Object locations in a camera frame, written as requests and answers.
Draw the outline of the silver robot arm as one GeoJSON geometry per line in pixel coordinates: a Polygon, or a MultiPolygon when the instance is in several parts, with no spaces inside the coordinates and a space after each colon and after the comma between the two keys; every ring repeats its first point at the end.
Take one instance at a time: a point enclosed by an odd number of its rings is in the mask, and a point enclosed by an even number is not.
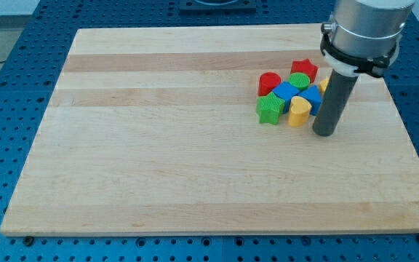
{"type": "Polygon", "coordinates": [[[322,23],[320,51],[332,72],[313,123],[317,135],[335,131],[362,74],[381,78],[399,56],[415,0],[337,0],[322,23]]]}

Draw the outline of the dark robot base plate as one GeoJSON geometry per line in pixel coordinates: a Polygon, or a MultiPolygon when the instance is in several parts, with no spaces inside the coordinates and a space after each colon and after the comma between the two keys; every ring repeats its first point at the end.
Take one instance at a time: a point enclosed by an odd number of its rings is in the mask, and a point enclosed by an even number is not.
{"type": "Polygon", "coordinates": [[[178,0],[181,12],[197,11],[253,11],[257,8],[256,0],[178,0]]]}

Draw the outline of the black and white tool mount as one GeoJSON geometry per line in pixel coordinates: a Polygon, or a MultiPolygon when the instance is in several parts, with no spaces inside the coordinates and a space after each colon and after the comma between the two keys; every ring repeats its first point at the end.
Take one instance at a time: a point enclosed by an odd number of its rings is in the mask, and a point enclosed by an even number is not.
{"type": "Polygon", "coordinates": [[[342,76],[368,74],[380,78],[399,56],[400,31],[375,38],[349,31],[336,22],[325,22],[321,32],[324,60],[342,76]]]}

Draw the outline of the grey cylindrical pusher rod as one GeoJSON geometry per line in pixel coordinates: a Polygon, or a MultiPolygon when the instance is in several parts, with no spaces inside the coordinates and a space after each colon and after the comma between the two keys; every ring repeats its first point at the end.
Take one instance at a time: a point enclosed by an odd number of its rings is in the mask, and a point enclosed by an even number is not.
{"type": "Polygon", "coordinates": [[[312,125],[317,135],[327,137],[333,134],[357,80],[357,76],[349,77],[332,71],[312,125]]]}

